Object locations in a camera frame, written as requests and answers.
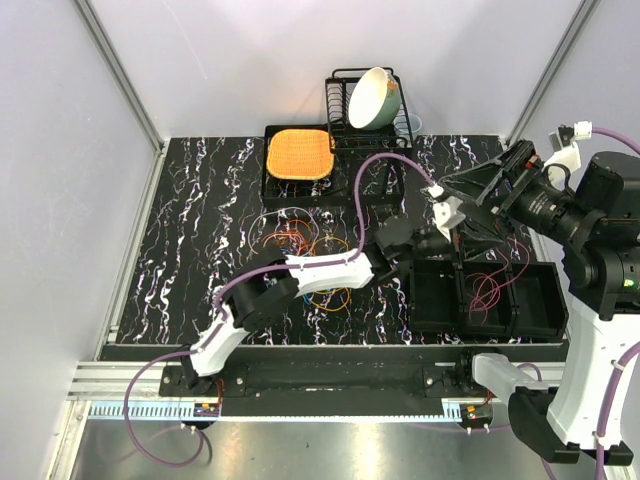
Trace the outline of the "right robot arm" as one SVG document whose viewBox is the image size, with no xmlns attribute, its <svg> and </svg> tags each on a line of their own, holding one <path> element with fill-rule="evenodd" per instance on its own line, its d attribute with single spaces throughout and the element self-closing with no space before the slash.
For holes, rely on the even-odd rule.
<svg viewBox="0 0 640 480">
<path fill-rule="evenodd" d="M 570 343 L 557 387 L 499 354 L 454 371 L 466 396 L 488 389 L 508 409 L 516 437 L 550 463 L 581 454 L 598 471 L 628 466 L 621 414 L 639 356 L 639 152 L 602 151 L 576 188 L 569 164 L 543 161 L 529 141 L 440 179 L 455 212 L 502 237 L 520 223 L 556 242 L 569 281 Z"/>
</svg>

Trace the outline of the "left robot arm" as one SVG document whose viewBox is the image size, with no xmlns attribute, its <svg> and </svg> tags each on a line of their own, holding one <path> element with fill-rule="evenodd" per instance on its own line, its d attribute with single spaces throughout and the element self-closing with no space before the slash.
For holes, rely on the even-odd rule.
<svg viewBox="0 0 640 480">
<path fill-rule="evenodd" d="M 297 298 L 323 290 L 361 289 L 415 259 L 472 259 L 505 239 L 504 232 L 471 224 L 447 235 L 434 226 L 415 229 L 407 218 L 392 216 L 362 249 L 296 256 L 268 247 L 214 295 L 211 325 L 181 361 L 181 384 L 193 395 L 208 394 L 235 348 L 250 333 L 280 320 Z"/>
</svg>

